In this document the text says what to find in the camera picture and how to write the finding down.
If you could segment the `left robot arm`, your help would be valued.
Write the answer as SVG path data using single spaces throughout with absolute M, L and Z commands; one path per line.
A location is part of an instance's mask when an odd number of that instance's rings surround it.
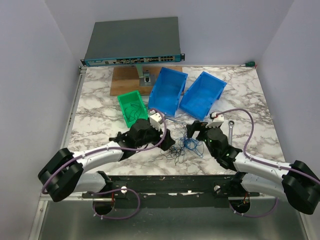
M 119 131 L 100 147 L 79 153 L 66 147 L 59 149 L 37 175 L 42 183 L 41 192 L 60 202 L 76 192 L 86 172 L 154 148 L 166 151 L 174 143 L 167 126 L 156 128 L 151 119 L 138 119 L 128 131 Z

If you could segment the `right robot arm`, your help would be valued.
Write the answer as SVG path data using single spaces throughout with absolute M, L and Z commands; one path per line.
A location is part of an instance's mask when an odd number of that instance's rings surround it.
M 204 142 L 221 167 L 244 174 L 230 183 L 234 195 L 265 193 L 286 200 L 303 214 L 314 213 L 320 202 L 320 179 L 304 162 L 275 162 L 245 153 L 229 144 L 220 127 L 209 126 L 207 122 L 196 120 L 186 129 L 188 138 L 198 132 L 196 139 Z

